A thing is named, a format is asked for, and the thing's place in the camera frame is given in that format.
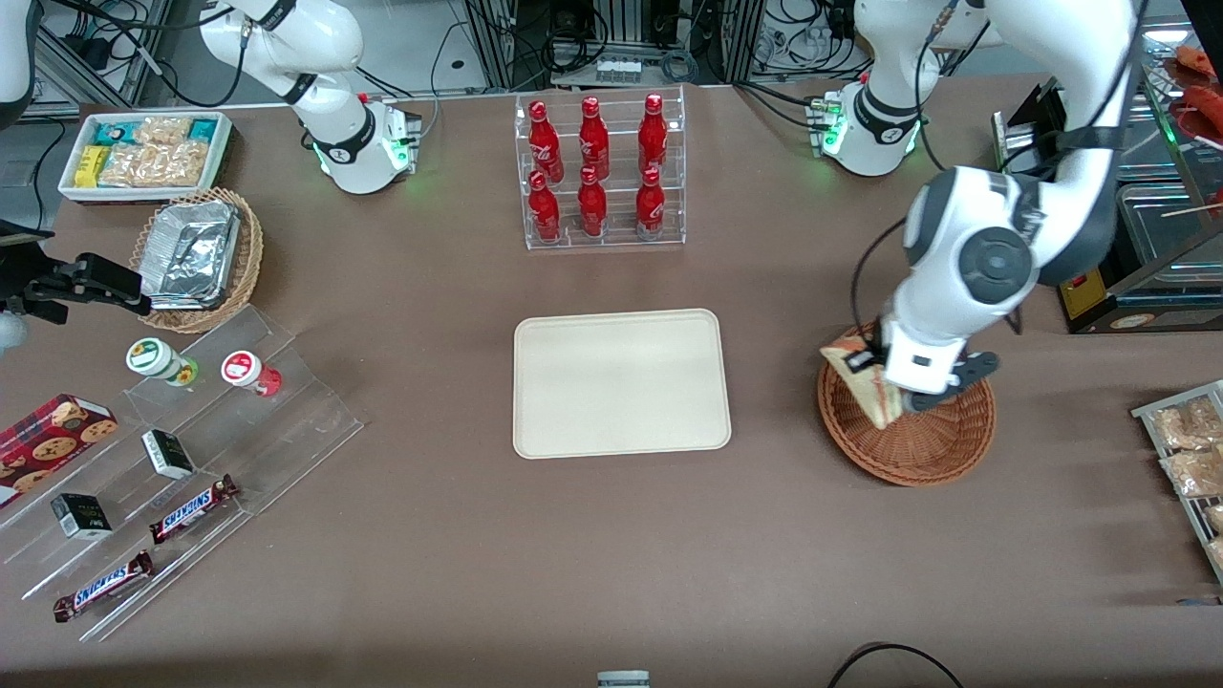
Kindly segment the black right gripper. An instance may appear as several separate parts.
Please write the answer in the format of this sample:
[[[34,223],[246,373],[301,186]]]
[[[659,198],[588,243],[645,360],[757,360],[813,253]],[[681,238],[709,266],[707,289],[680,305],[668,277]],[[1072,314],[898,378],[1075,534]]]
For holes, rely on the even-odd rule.
[[[150,299],[141,291],[138,273],[95,253],[75,258],[75,282],[67,274],[1,271],[1,312],[13,317],[35,317],[43,321],[67,321],[68,308],[60,299],[78,296],[79,302],[115,306],[136,317],[149,317]]]

